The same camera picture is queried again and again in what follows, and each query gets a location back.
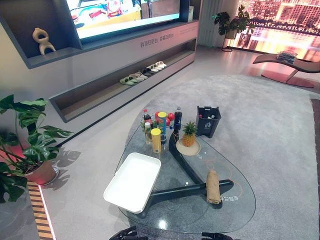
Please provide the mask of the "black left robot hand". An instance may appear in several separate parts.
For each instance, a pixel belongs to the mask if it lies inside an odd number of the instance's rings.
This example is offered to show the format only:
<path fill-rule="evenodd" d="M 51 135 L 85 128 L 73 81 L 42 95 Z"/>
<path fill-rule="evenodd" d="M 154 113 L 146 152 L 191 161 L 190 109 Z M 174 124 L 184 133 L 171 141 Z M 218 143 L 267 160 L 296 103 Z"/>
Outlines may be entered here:
<path fill-rule="evenodd" d="M 148 240 L 147 236 L 138 236 L 137 227 L 131 226 L 115 233 L 109 240 Z"/>

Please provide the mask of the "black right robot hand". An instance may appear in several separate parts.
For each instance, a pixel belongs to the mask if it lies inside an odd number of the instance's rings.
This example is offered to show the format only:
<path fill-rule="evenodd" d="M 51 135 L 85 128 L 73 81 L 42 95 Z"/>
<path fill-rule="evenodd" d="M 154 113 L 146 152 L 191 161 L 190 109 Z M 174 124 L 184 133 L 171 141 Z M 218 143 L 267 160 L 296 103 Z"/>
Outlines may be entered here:
<path fill-rule="evenodd" d="M 222 233 L 202 232 L 202 240 L 233 240 L 232 237 Z"/>

